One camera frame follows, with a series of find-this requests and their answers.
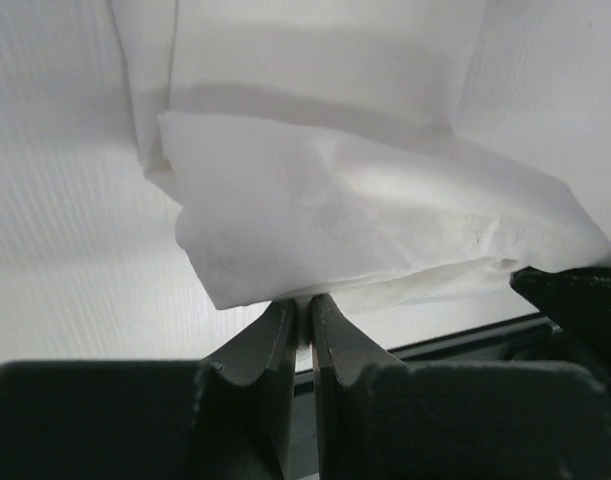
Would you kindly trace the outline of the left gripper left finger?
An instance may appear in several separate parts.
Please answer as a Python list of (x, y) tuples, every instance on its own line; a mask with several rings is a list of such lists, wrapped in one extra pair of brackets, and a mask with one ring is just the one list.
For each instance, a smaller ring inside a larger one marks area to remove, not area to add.
[(202, 361), (202, 477), (285, 479), (297, 350), (293, 300)]

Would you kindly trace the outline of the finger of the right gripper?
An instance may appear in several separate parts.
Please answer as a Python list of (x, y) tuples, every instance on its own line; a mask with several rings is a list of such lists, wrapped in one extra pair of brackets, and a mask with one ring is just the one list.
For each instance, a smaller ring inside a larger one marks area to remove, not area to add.
[(556, 274), (526, 268), (512, 276), (510, 286), (600, 358), (611, 360), (611, 268)]

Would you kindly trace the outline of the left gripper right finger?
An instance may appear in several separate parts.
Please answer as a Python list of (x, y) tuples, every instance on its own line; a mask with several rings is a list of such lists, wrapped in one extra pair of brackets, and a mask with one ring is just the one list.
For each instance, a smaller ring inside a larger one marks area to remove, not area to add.
[(365, 479), (368, 383), (400, 360), (347, 319), (330, 295), (314, 297), (309, 313), (320, 477)]

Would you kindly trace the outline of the white t shirt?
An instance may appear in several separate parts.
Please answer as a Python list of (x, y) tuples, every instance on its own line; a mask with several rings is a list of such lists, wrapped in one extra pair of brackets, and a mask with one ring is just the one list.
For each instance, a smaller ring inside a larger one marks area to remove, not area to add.
[(611, 1), (115, 1), (145, 178), (220, 310), (611, 267), (552, 155), (611, 153)]

